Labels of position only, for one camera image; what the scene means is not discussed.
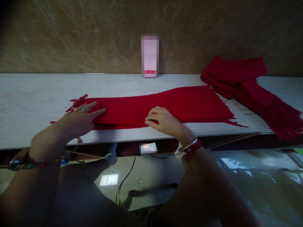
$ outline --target white sock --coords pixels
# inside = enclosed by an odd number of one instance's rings
[[[108,161],[108,167],[112,166],[117,163],[117,154],[116,154],[116,148],[118,143],[111,143],[109,146],[109,149],[107,151],[107,155],[104,156],[102,159],[106,159]]]
[[[186,155],[186,153],[184,152],[184,151],[182,151],[181,153],[180,153],[180,151],[179,151],[179,148],[180,147],[182,147],[182,145],[181,145],[181,143],[179,142],[179,146],[178,146],[178,148],[177,148],[177,150],[176,150],[176,152],[175,152],[175,157],[177,158],[177,159],[179,159],[181,162],[182,162],[182,157],[184,156],[184,155]]]

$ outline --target marble wall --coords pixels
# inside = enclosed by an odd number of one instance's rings
[[[268,74],[303,74],[302,1],[15,1],[1,72],[140,73],[142,34],[160,37],[160,73],[201,73],[215,55],[263,56]]]

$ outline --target ring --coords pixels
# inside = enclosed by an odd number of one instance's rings
[[[81,109],[87,109],[87,108],[85,108],[85,107],[82,107]],[[88,111],[89,111],[89,109],[87,109]]]

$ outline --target electrical cable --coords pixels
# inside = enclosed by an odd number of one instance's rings
[[[160,159],[166,159],[166,158],[168,158],[170,156],[170,154],[171,154],[170,146],[161,146],[161,147],[168,147],[168,149],[169,149],[169,155],[167,157],[161,158],[161,157],[156,157],[156,156],[153,156],[153,155],[151,155],[151,156],[154,157],[154,158],[160,158]]]
[[[130,169],[128,175],[129,175],[130,172],[133,170],[133,167],[134,167],[134,164],[135,164],[135,160],[136,160],[136,156],[135,156],[135,159],[134,159],[132,168]],[[124,180],[121,182],[121,184],[120,184],[120,186],[119,186],[119,188],[118,188],[118,190],[117,190],[117,194],[116,194],[116,204],[118,204],[118,203],[117,203],[117,197],[118,197],[118,195],[119,195],[119,204],[121,203],[121,201],[120,201],[120,190],[121,190],[121,186],[122,186],[123,182],[124,182],[125,179],[128,177],[128,175],[126,175],[126,177],[125,177]]]

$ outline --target red fabric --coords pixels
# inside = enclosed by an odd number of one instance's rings
[[[145,118],[156,106],[165,107],[183,123],[225,122],[238,125],[229,121],[234,114],[210,86],[181,87],[134,97],[87,98],[85,95],[71,101],[74,105],[67,112],[73,111],[83,103],[89,104],[93,101],[97,101],[97,105],[91,112],[107,108],[104,114],[94,120],[95,130],[147,127],[144,123]]]
[[[294,140],[303,131],[301,112],[257,84],[266,73],[263,58],[228,61],[214,57],[200,78],[227,99],[234,98],[257,113],[282,140]]]

